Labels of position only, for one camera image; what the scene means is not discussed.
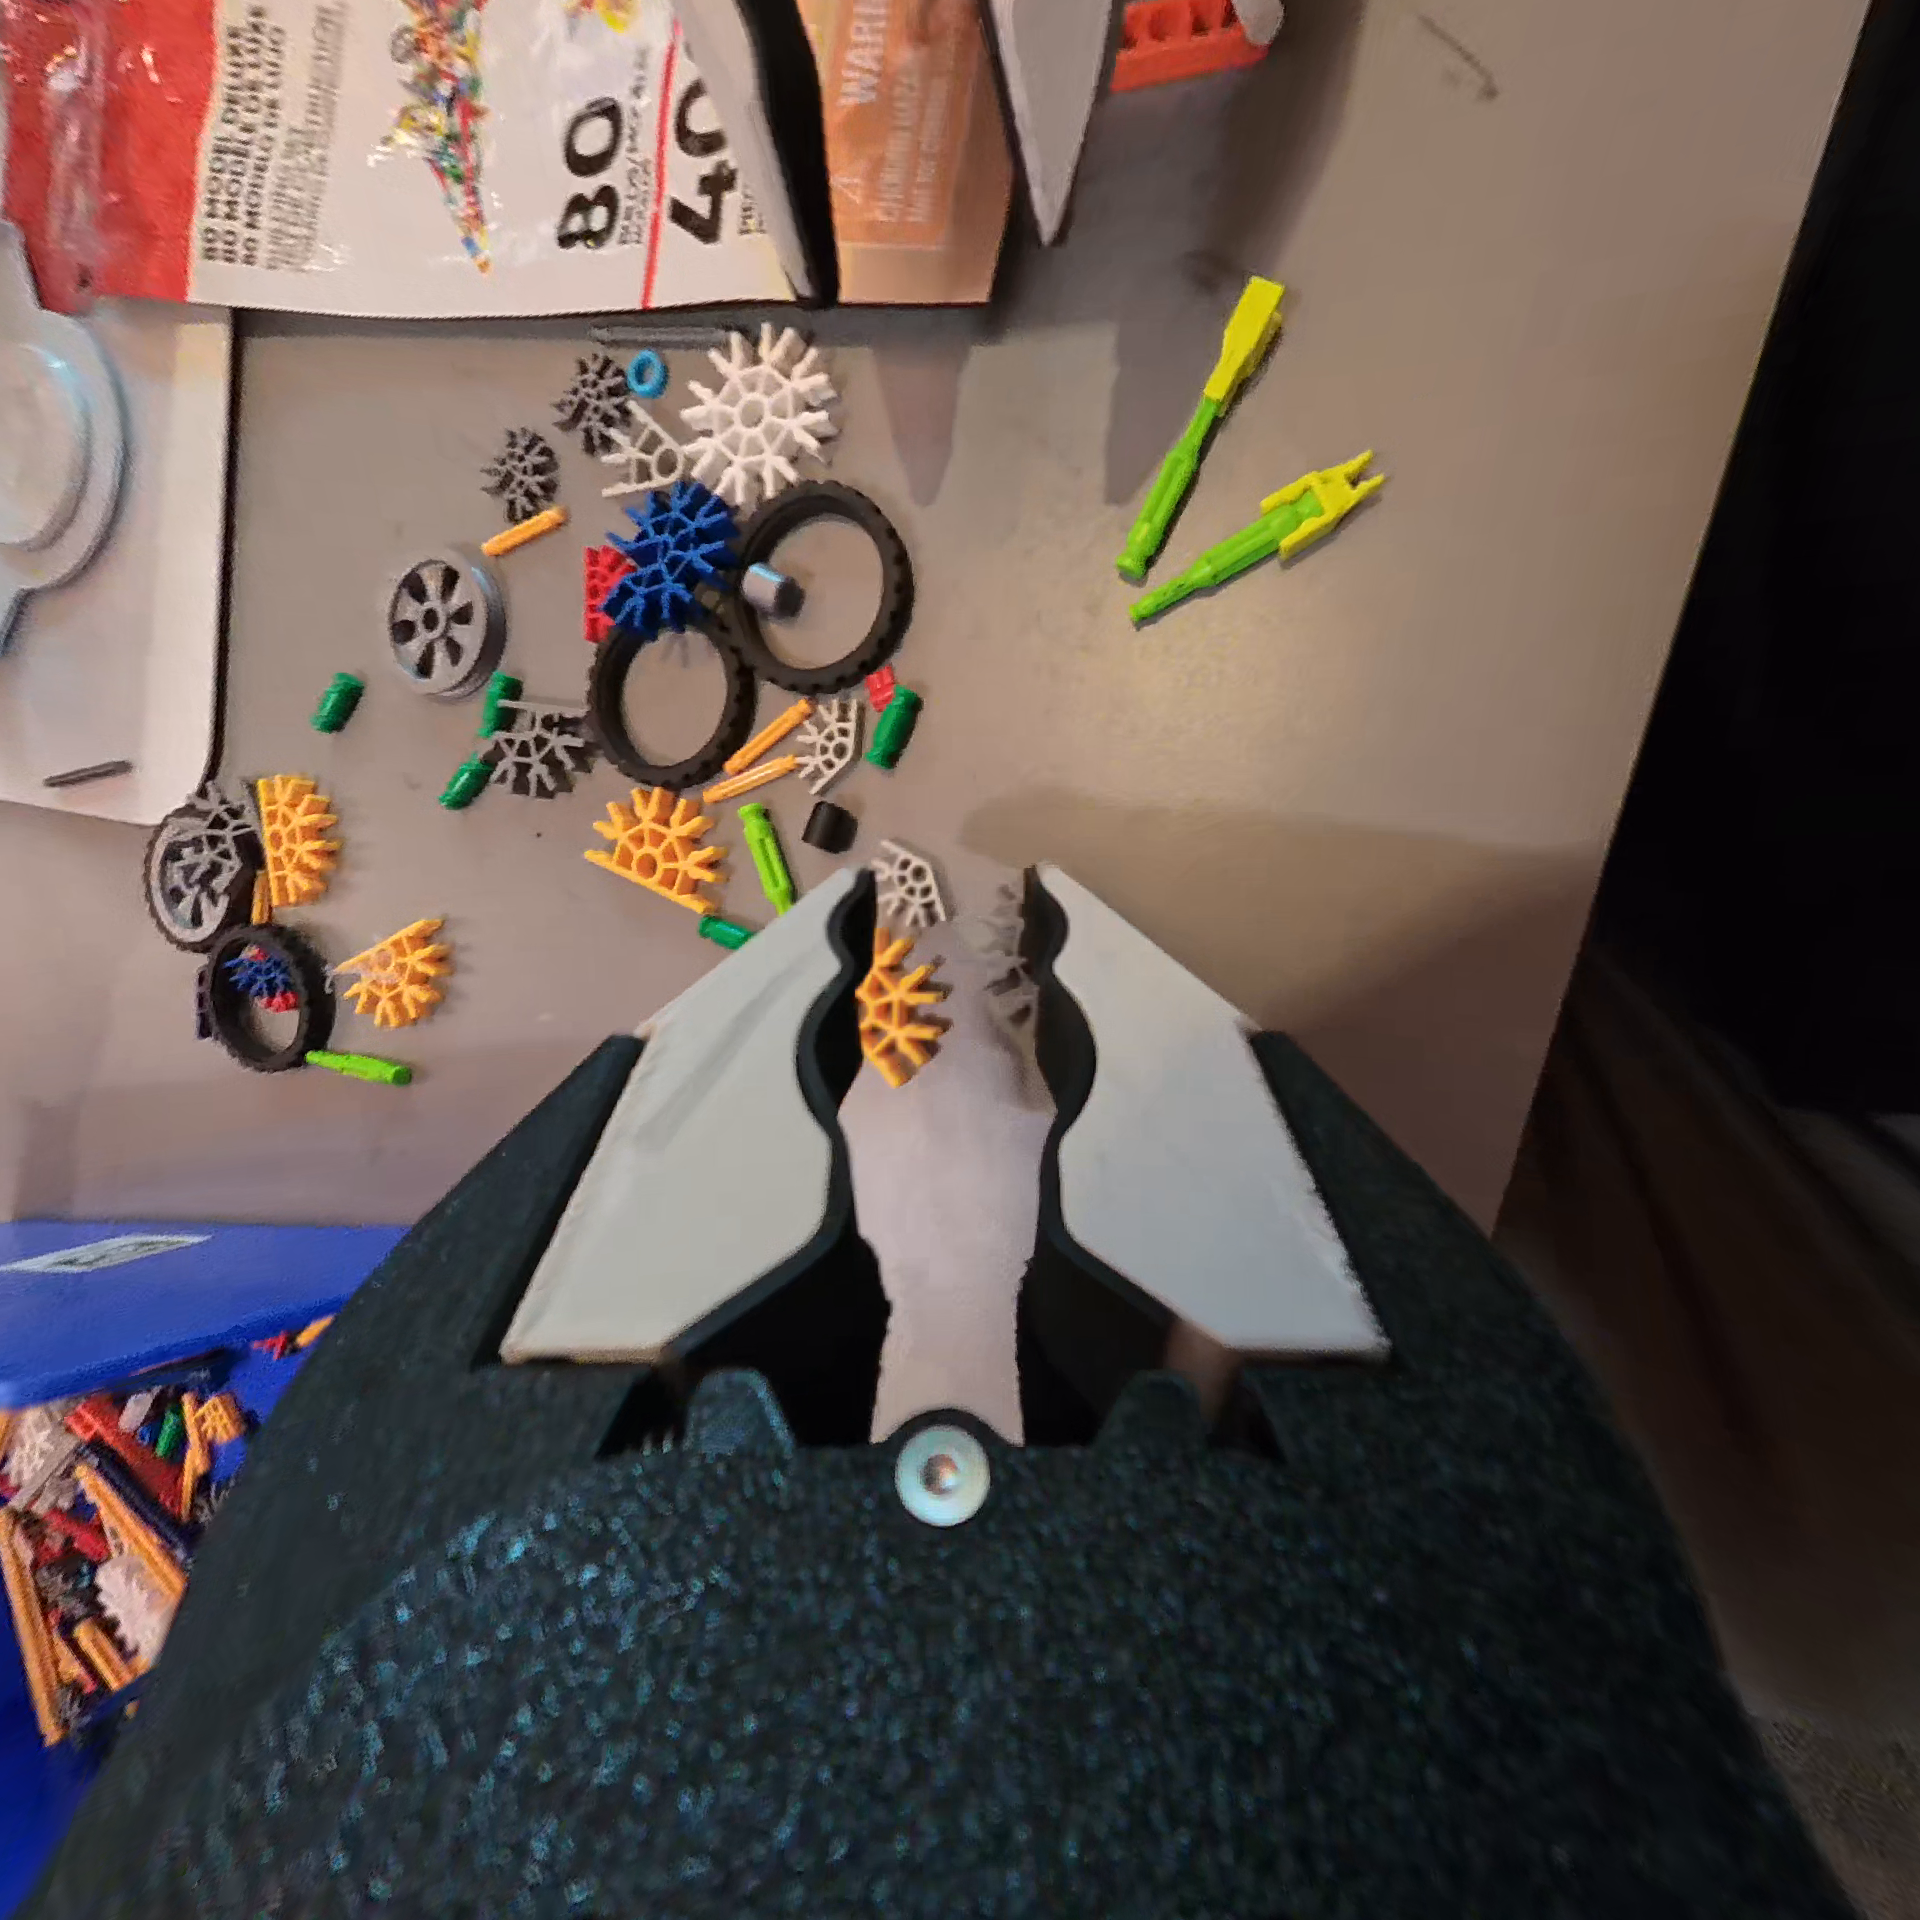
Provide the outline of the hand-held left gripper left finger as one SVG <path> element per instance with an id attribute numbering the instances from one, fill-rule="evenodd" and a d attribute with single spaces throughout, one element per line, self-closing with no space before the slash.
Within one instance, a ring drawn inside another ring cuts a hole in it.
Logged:
<path id="1" fill-rule="evenodd" d="M 686 1357 L 833 1248 L 876 908 L 841 869 L 640 1025 L 500 1360 Z"/>

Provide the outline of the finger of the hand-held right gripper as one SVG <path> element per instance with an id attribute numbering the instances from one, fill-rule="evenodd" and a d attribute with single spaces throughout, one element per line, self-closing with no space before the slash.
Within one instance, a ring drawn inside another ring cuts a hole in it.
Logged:
<path id="1" fill-rule="evenodd" d="M 793 298 L 840 305 L 825 96 L 801 5 L 684 3 L 681 32 Z"/>
<path id="2" fill-rule="evenodd" d="M 1112 84 L 1123 3 L 985 3 L 1015 171 L 1043 247 L 1060 243 L 1092 109 Z"/>

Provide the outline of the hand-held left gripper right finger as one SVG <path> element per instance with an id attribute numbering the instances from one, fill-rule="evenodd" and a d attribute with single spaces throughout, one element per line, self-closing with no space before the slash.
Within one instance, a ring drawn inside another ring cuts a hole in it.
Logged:
<path id="1" fill-rule="evenodd" d="M 1387 1356 L 1250 1017 L 1051 863 L 1025 876 L 1025 961 L 1047 1243 L 1249 1360 Z"/>

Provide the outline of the orange clip connector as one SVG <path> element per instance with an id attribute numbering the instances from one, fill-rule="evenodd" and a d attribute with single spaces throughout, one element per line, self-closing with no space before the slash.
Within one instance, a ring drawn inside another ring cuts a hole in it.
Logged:
<path id="1" fill-rule="evenodd" d="M 1249 32 L 1235 3 L 1129 3 L 1120 12 L 1112 91 L 1238 73 L 1260 65 L 1267 48 L 1268 41 Z"/>

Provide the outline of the white snowflake connector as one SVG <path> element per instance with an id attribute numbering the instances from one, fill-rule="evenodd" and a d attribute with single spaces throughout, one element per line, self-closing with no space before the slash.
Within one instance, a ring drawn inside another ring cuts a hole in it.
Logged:
<path id="1" fill-rule="evenodd" d="M 739 512 L 801 482 L 836 436 L 836 389 L 819 348 L 795 328 L 759 325 L 708 349 L 712 378 L 688 381 L 681 408 L 688 479 Z"/>

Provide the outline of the white fan connector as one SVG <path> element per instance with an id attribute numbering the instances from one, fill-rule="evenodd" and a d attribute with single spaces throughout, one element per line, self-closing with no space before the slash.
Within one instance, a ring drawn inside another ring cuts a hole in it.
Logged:
<path id="1" fill-rule="evenodd" d="M 616 479 L 601 487 L 601 499 L 673 490 L 688 472 L 684 445 L 646 411 L 628 409 L 608 427 L 606 442 L 598 458 L 616 469 Z"/>

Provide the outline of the pale grey small connector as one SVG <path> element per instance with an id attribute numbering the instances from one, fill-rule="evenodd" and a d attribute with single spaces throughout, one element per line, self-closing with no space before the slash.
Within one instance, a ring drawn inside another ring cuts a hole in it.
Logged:
<path id="1" fill-rule="evenodd" d="M 896 840 L 883 840 L 872 857 L 878 889 L 878 923 L 896 938 L 916 938 L 948 921 L 952 908 L 934 860 Z"/>
<path id="2" fill-rule="evenodd" d="M 840 695 L 819 703 L 793 735 L 793 776 L 814 797 L 823 797 L 860 761 L 865 715 L 866 706 L 860 698 Z"/>

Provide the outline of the blue snowflake connector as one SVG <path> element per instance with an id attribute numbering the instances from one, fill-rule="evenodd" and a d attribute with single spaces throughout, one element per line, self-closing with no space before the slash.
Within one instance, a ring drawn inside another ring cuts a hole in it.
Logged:
<path id="1" fill-rule="evenodd" d="M 737 570 L 729 564 L 698 564 L 694 561 L 631 561 L 631 576 L 610 595 L 606 612 L 612 633 L 652 640 L 662 633 L 684 633 L 703 617 L 696 612 L 703 592 L 724 592 Z"/>
<path id="2" fill-rule="evenodd" d="M 696 586 L 737 570 L 737 512 L 700 482 L 646 490 L 624 506 L 624 514 L 628 531 L 608 536 L 608 545 L 639 571 L 671 586 Z"/>

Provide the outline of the grey fan connector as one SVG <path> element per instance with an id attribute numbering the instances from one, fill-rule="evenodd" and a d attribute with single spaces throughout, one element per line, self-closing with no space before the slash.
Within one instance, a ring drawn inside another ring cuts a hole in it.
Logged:
<path id="1" fill-rule="evenodd" d="M 586 712 L 508 699 L 487 738 L 487 781 L 523 800 L 553 800 L 594 768 L 598 754 Z"/>

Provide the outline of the black toy tire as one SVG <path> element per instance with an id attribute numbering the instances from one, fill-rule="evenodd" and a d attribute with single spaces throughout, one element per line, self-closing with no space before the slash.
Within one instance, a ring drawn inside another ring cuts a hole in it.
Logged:
<path id="1" fill-rule="evenodd" d="M 716 637 L 706 628 L 696 628 L 696 635 L 716 652 L 724 677 L 724 699 L 704 746 L 681 760 L 650 760 L 635 743 L 626 715 L 634 669 L 640 657 L 658 644 L 662 635 L 616 628 L 598 648 L 586 689 L 587 724 L 603 760 L 634 785 L 662 787 L 671 793 L 712 785 L 752 735 L 759 698 L 754 673 L 727 637 Z"/>
<path id="2" fill-rule="evenodd" d="M 764 501 L 744 524 L 739 556 L 744 567 L 768 561 L 782 539 L 806 524 L 834 520 L 873 541 L 880 562 L 880 599 L 862 640 L 833 663 L 799 665 L 782 661 L 768 642 L 762 612 L 737 589 L 727 603 L 727 648 L 758 677 L 802 698 L 834 698 L 860 689 L 891 663 L 914 611 L 916 581 L 913 561 L 883 507 L 855 487 L 802 482 Z"/>
<path id="3" fill-rule="evenodd" d="M 305 1005 L 296 1016 L 267 1016 L 225 981 L 225 961 L 243 945 L 279 948 L 300 972 Z M 276 923 L 232 928 L 204 954 L 200 972 L 200 1032 L 251 1072 L 303 1071 L 308 1050 L 330 1050 L 337 999 L 321 948 L 296 928 Z"/>

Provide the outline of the blue plastic bin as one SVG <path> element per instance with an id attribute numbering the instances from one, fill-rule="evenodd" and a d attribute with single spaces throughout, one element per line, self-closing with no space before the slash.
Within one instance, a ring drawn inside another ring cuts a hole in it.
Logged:
<path id="1" fill-rule="evenodd" d="M 2 1409 L 74 1397 L 337 1314 L 401 1236 L 386 1226 L 9 1221 Z M 38 1748 L 23 1701 L 19 1680 L 6 1677 L 6 1905 L 64 1836 L 107 1744 L 132 1720 L 83 1748 Z"/>

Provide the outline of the grey spoked wheel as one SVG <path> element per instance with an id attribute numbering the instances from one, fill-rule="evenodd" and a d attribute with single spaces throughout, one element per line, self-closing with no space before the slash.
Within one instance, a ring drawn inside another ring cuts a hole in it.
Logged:
<path id="1" fill-rule="evenodd" d="M 169 946 L 206 954 L 232 928 L 251 923 L 265 872 L 257 800 L 243 787 L 211 779 L 152 833 L 143 897 Z"/>

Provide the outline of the grey wheel hub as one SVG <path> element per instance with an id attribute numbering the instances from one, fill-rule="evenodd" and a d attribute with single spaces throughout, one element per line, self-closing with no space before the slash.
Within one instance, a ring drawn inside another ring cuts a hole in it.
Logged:
<path id="1" fill-rule="evenodd" d="M 385 625 L 398 673 L 439 703 L 473 698 L 508 648 L 506 599 L 478 548 L 442 548 L 408 567 Z"/>

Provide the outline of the toy pieces inside bin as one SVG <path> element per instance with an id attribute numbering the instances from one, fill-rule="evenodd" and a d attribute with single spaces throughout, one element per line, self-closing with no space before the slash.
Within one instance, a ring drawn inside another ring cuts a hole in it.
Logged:
<path id="1" fill-rule="evenodd" d="M 208 1529 L 331 1314 L 6 1413 L 6 1677 L 28 1740 L 132 1714 Z"/>

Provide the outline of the white document stand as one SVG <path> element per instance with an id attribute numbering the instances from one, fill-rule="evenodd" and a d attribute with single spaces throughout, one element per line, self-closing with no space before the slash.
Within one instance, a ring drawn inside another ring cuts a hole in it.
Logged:
<path id="1" fill-rule="evenodd" d="M 212 760 L 233 325 L 40 300 L 2 227 L 2 800 L 155 825 Z M 127 777 L 48 776 L 130 760 Z"/>

